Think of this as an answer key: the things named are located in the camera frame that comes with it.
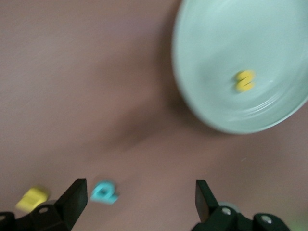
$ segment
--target yellow block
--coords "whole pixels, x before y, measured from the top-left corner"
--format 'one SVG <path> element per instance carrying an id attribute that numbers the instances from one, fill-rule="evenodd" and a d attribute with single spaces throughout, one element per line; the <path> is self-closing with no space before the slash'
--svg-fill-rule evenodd
<path id="1" fill-rule="evenodd" d="M 248 91 L 255 86 L 252 82 L 253 78 L 255 77 L 255 73 L 253 71 L 242 71 L 236 75 L 236 89 L 239 92 Z"/>
<path id="2" fill-rule="evenodd" d="M 16 208 L 24 212 L 31 212 L 39 204 L 47 201 L 49 194 L 46 190 L 39 187 L 32 187 L 23 198 L 16 204 Z"/>

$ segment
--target screw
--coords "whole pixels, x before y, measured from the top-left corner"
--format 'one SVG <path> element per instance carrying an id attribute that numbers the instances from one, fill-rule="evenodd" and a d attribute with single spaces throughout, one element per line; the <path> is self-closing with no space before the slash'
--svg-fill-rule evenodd
<path id="1" fill-rule="evenodd" d="M 223 212 L 223 214 L 226 214 L 226 215 L 231 215 L 231 210 L 230 209 L 228 209 L 228 208 L 222 208 L 222 212 Z"/>
<path id="2" fill-rule="evenodd" d="M 271 224 L 273 221 L 271 220 L 271 218 L 269 216 L 266 215 L 262 215 L 261 216 L 262 221 L 264 221 L 265 223 Z"/>
<path id="3" fill-rule="evenodd" d="M 48 211 L 48 208 L 47 207 L 43 207 L 41 208 L 38 213 L 46 213 Z"/>

